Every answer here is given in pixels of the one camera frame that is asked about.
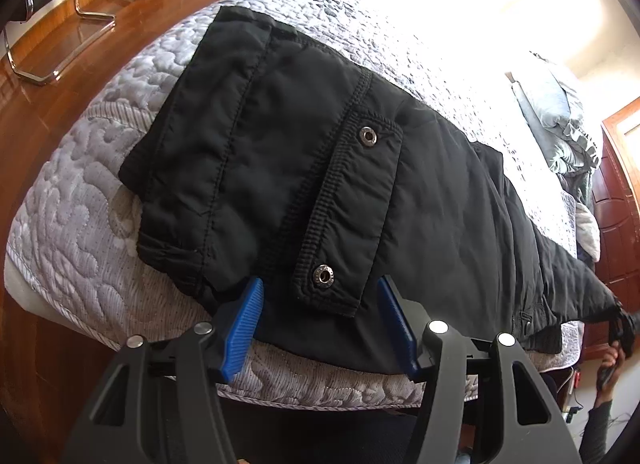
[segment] bed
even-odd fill
[[[410,92],[470,140],[504,155],[504,171],[539,229],[576,254],[575,202],[548,170],[510,82],[489,65],[461,68],[428,29],[388,18],[364,0],[222,0],[142,50],[65,135],[19,208],[6,248],[5,282],[18,303],[112,349],[127,336],[180,335],[206,312],[136,256],[140,202],[117,178],[221,5],[270,14]],[[562,352],[531,352],[538,370],[573,365],[583,326],[562,326]],[[254,341],[242,372],[219,394],[314,410],[416,406],[422,388],[404,376],[311,362]],[[466,398],[477,396],[468,376]]]

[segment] jacket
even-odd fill
[[[265,282],[255,337],[398,373],[375,286],[465,336],[559,351],[560,323],[613,294],[526,216],[502,155],[294,28],[222,7],[119,172],[138,254],[214,313]]]

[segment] mattress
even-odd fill
[[[333,47],[424,101],[469,138],[504,155],[504,172],[541,232],[575,256],[575,203],[548,171],[508,80],[452,68],[427,35],[407,33],[363,0],[222,0],[189,16],[133,58],[94,98],[44,164],[7,244],[8,290],[34,292],[64,322],[119,348],[132,334],[180,335],[206,312],[136,255],[140,201],[117,178],[221,5],[265,12]],[[562,326],[563,350],[531,354],[539,370],[575,363],[579,323]],[[417,406],[422,387],[405,376],[355,372],[254,341],[220,395],[283,408],[357,410]],[[468,376],[466,398],[477,394]]]

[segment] metal snap button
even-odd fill
[[[314,271],[314,282],[318,287],[331,287],[334,282],[334,269],[328,265],[318,265]]]
[[[378,140],[378,136],[376,132],[373,131],[369,126],[365,126],[360,130],[360,142],[362,142],[365,146],[371,147]]]

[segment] blue rubber tip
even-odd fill
[[[394,348],[398,365],[409,379],[416,379],[420,372],[417,342],[396,300],[390,282],[384,276],[378,280],[378,309]]]
[[[264,303],[264,285],[260,278],[249,280],[242,293],[243,303],[236,320],[229,330],[225,345],[225,362],[220,372],[229,383],[233,376],[242,370],[246,353],[254,337],[255,327],[262,313]]]

